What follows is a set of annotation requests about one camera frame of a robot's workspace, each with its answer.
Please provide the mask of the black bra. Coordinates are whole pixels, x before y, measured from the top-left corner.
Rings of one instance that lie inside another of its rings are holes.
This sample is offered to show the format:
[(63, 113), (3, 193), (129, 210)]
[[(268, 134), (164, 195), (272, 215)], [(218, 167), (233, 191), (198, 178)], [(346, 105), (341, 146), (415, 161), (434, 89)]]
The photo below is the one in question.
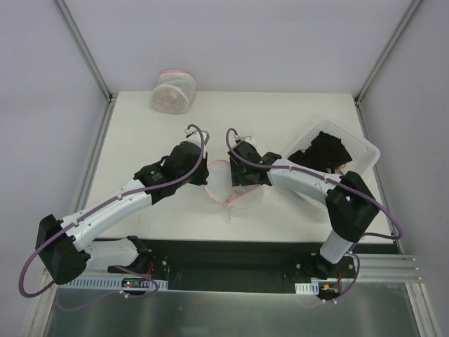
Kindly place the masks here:
[(307, 149), (292, 153), (288, 160), (316, 171), (337, 173), (352, 157), (339, 138), (320, 131)]

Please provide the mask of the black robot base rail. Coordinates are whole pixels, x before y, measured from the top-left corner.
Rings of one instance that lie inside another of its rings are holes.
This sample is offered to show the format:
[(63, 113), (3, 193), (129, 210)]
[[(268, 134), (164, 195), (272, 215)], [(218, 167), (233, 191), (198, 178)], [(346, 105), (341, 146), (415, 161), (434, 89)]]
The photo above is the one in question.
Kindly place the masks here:
[(317, 243), (223, 242), (145, 239), (153, 279), (170, 290), (238, 293), (294, 293), (313, 278), (352, 279), (354, 261), (344, 257), (321, 270)]

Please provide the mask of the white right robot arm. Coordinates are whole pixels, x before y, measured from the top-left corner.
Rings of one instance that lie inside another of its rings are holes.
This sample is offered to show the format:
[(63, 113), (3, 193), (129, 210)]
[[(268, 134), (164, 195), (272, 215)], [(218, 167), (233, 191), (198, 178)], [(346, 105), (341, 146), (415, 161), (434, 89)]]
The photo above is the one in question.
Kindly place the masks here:
[(316, 258), (316, 270), (332, 277), (341, 260), (357, 243), (379, 213), (376, 200), (359, 174), (339, 176), (295, 164), (273, 152), (261, 156), (244, 140), (229, 145), (237, 185), (268, 185), (303, 194), (328, 212), (331, 231)]

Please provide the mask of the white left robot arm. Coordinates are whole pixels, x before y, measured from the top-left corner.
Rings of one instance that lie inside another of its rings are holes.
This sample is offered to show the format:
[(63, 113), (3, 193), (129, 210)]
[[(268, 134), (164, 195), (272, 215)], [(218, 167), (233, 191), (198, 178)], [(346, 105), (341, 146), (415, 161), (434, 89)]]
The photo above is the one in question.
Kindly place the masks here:
[(66, 284), (88, 268), (115, 271), (125, 267), (149, 274), (152, 255), (136, 236), (94, 241), (124, 218), (173, 196), (183, 185), (206, 185), (207, 158), (205, 144), (185, 140), (158, 162), (142, 167), (105, 200), (61, 219), (43, 218), (36, 249), (53, 281)]

